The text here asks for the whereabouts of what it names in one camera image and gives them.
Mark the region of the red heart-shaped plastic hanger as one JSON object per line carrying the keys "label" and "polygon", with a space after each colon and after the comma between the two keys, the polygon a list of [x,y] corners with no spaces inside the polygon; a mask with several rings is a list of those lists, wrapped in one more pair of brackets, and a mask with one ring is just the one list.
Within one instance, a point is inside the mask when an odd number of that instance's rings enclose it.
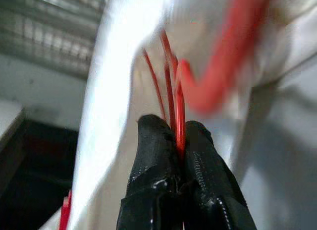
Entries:
{"label": "red heart-shaped plastic hanger", "polygon": [[179,61],[165,31],[166,12],[177,0],[115,0],[97,34],[76,151],[66,230],[77,230],[99,187],[107,178],[125,132],[133,63],[146,39],[158,32],[165,62],[170,124],[177,152],[185,152],[185,105],[200,114],[218,109],[254,48],[270,0],[230,0],[219,37],[202,79],[195,81],[188,61]]}

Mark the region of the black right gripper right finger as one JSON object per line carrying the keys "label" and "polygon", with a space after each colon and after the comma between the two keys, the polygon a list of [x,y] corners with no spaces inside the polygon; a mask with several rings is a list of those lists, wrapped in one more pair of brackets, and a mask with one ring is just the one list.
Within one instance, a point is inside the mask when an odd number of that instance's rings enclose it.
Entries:
{"label": "black right gripper right finger", "polygon": [[185,176],[189,184],[185,230],[257,230],[237,180],[206,127],[186,122]]}

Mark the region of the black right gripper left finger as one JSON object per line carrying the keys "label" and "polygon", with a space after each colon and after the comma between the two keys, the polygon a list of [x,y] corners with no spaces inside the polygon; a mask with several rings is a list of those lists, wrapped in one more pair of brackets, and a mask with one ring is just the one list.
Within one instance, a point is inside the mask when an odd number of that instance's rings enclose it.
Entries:
{"label": "black right gripper left finger", "polygon": [[118,230],[182,230],[182,172],[174,134],[156,115],[144,115],[137,124],[137,152],[120,204]]}

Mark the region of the white t-shirt black print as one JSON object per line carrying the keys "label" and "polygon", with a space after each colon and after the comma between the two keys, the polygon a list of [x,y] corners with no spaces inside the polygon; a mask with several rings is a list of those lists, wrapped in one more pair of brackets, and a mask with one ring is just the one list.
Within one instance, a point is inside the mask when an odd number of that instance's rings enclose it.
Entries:
{"label": "white t-shirt black print", "polygon": [[317,0],[110,0],[67,230],[317,230]]}

